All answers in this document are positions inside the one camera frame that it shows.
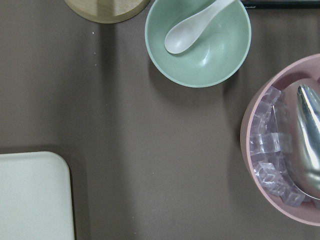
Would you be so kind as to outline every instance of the white cutting board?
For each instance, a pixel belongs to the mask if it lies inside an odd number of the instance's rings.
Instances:
[[[0,240],[74,240],[70,173],[52,152],[0,154]]]

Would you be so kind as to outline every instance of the mint green bowl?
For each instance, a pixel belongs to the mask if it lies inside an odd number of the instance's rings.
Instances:
[[[165,49],[168,31],[201,11],[213,0],[156,0],[146,19],[145,43],[158,70],[173,82],[192,88],[209,87],[232,76],[244,62],[251,43],[251,25],[236,0],[219,13],[185,52]]]

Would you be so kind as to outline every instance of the wooden coaster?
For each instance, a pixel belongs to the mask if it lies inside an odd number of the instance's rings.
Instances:
[[[85,19],[103,24],[128,20],[140,13],[150,0],[64,0]]]

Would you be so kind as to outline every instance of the wooden lid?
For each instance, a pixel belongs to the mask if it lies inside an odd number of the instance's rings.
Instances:
[[[85,19],[103,24],[113,24],[140,13],[150,0],[64,0],[68,6]]]

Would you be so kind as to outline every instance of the pink container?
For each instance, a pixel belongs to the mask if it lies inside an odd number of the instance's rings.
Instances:
[[[279,90],[282,90],[284,87],[295,81],[307,78],[311,78],[319,82],[320,54],[305,57],[289,65],[288,67],[280,71],[277,75],[275,75],[257,92],[244,113],[240,131],[240,143],[242,156],[246,167],[250,172],[250,175],[253,178],[256,186],[264,195],[264,197],[276,209],[278,209],[286,216],[304,224],[320,226],[320,209],[317,209],[312,203],[303,202],[300,207],[291,207],[285,205],[280,197],[269,194],[262,188],[254,173],[249,149],[249,137],[253,117],[258,103],[261,101],[268,88],[270,86],[274,86]]]

